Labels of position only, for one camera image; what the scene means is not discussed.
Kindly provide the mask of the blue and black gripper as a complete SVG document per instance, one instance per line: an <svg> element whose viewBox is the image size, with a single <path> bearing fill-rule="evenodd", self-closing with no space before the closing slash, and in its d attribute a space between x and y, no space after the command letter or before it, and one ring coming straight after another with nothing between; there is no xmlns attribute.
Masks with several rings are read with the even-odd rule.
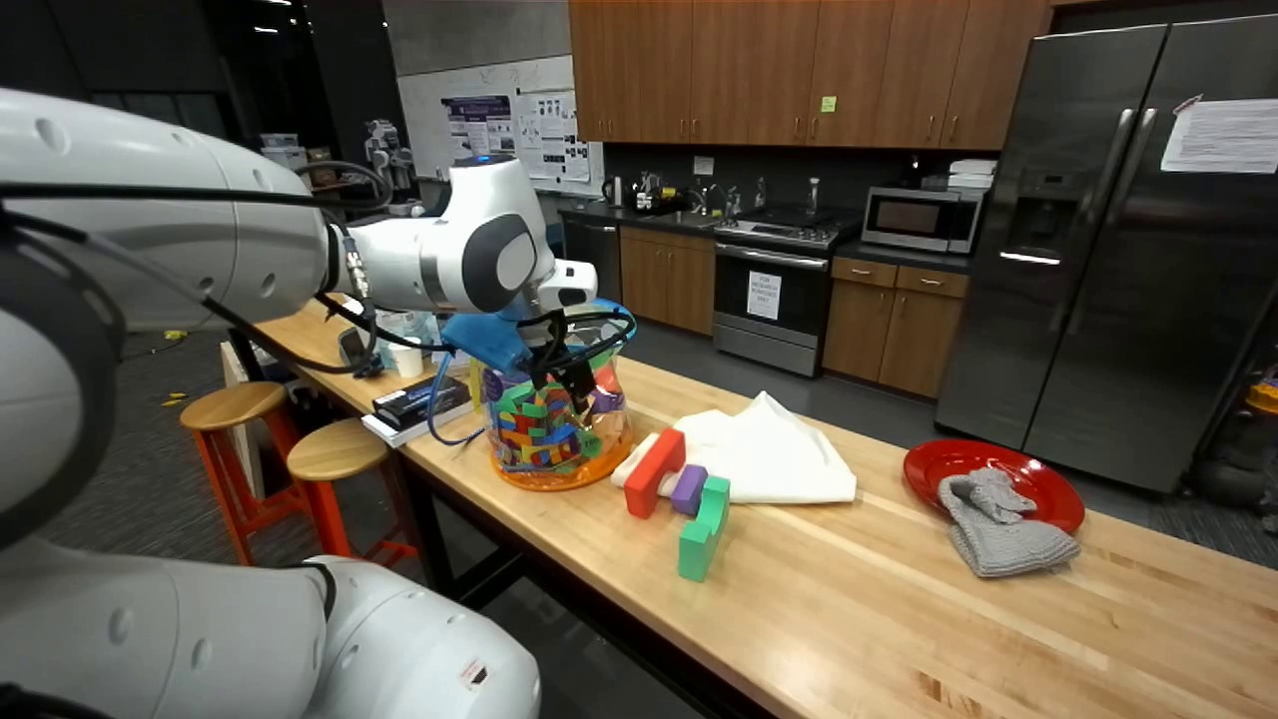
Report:
<svg viewBox="0 0 1278 719"><path fill-rule="evenodd" d="M616 352L640 330L640 321L616 300L586 300L556 312L456 312L442 344L494 370L527 370L536 389L560 370L560 382L586 400L595 366L586 361Z"/></svg>

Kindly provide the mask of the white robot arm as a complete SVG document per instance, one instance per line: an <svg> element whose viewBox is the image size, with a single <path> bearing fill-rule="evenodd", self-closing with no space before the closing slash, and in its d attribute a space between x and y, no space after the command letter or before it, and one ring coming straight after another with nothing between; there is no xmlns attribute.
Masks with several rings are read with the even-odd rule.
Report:
<svg viewBox="0 0 1278 719"><path fill-rule="evenodd" d="M185 125L0 91L5 719L536 719L540 665L379 562L189 562L61 547L94 479L136 329L258 324L345 286L379 312L589 321L514 161L450 173L434 215L338 229L306 179Z"/></svg>

